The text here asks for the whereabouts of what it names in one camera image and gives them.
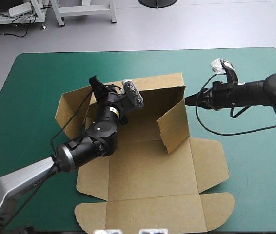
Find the brown cardboard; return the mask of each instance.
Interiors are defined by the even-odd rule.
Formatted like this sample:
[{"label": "brown cardboard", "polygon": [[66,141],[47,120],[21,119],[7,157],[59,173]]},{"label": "brown cardboard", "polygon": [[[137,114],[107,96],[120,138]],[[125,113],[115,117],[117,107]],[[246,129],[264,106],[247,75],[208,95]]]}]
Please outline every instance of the brown cardboard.
[{"label": "brown cardboard", "polygon": [[[221,226],[233,211],[233,196],[199,193],[229,178],[224,151],[217,141],[189,138],[182,74],[133,82],[141,90],[144,109],[131,112],[129,123],[119,127],[112,156],[79,169],[78,191],[108,202],[79,204],[78,223],[88,233],[122,229],[130,234],[142,228],[190,233]],[[62,95],[56,114],[61,126],[77,107],[72,103],[88,91],[86,87]],[[89,97],[66,134],[76,137],[96,109],[94,97]]]}]

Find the sticker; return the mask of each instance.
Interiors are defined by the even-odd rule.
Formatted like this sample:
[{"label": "sticker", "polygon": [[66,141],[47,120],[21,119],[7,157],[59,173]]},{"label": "sticker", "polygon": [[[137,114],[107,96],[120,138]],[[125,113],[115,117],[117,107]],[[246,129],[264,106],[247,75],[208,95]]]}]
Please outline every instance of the sticker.
[{"label": "sticker", "polygon": [[118,118],[119,118],[119,112],[117,111],[117,109],[115,109],[114,107],[110,106],[110,111],[114,112],[115,114],[117,114]]}]

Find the power strip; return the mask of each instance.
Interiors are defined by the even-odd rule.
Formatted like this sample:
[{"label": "power strip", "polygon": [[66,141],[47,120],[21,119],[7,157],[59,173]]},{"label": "power strip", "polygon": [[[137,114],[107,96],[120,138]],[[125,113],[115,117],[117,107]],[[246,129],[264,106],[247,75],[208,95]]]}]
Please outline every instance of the power strip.
[{"label": "power strip", "polygon": [[9,9],[10,17],[19,16],[32,11],[31,3],[27,2]]}]

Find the silver arm segment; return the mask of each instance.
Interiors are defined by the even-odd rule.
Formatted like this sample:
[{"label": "silver arm segment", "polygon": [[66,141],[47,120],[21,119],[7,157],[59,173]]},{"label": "silver arm segment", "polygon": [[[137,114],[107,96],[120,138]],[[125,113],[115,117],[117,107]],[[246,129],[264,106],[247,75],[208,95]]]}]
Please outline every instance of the silver arm segment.
[{"label": "silver arm segment", "polygon": [[[36,187],[54,165],[51,157],[0,177],[0,219],[10,218],[18,199]],[[51,175],[58,172],[54,167]]]}]

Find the white object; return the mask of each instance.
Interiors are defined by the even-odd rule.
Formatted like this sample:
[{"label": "white object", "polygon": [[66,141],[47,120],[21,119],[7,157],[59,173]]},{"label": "white object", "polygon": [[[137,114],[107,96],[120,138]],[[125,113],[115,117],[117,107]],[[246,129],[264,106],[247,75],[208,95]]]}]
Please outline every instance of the white object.
[{"label": "white object", "polygon": [[123,234],[122,230],[110,229],[110,230],[95,230],[93,234]]},{"label": "white object", "polygon": [[19,16],[32,11],[31,3],[27,2],[9,9],[10,17]]},{"label": "white object", "polygon": [[221,64],[221,59],[217,58],[211,63],[212,70],[216,72],[219,75],[224,75],[226,74],[225,69],[223,68]]},{"label": "white object", "polygon": [[139,231],[139,234],[168,234],[168,229],[162,228],[162,229],[141,229]]},{"label": "white object", "polygon": [[107,5],[91,5],[91,0],[82,0],[82,6],[60,7],[58,0],[50,0],[59,26],[64,26],[65,16],[86,16],[111,14],[113,23],[117,22],[114,0],[108,0]]}]

